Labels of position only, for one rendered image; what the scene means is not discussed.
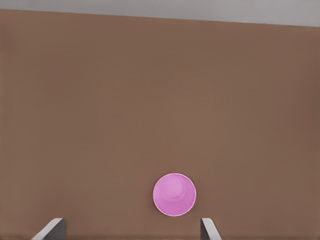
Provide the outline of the pink bowl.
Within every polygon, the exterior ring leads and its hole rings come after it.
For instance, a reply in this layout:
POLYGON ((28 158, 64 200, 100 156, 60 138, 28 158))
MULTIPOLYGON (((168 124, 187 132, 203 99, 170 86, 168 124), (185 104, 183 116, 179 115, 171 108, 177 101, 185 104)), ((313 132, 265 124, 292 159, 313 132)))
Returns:
POLYGON ((179 217, 195 205, 197 190, 193 181, 181 173, 168 173, 154 185, 152 192, 155 207, 164 215, 179 217))

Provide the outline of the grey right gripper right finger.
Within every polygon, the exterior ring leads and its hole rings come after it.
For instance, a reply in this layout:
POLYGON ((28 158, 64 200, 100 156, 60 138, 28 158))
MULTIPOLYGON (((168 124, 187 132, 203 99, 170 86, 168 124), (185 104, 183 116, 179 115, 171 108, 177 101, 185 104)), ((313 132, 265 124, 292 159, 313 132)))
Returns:
POLYGON ((211 218, 200 219, 201 240, 222 240, 213 220, 211 218))

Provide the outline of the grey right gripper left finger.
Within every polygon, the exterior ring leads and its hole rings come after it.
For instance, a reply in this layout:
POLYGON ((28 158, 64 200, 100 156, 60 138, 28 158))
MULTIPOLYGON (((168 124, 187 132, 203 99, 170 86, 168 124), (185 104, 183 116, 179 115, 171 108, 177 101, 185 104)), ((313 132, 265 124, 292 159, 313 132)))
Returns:
POLYGON ((54 218, 31 240, 66 240, 66 220, 54 218))

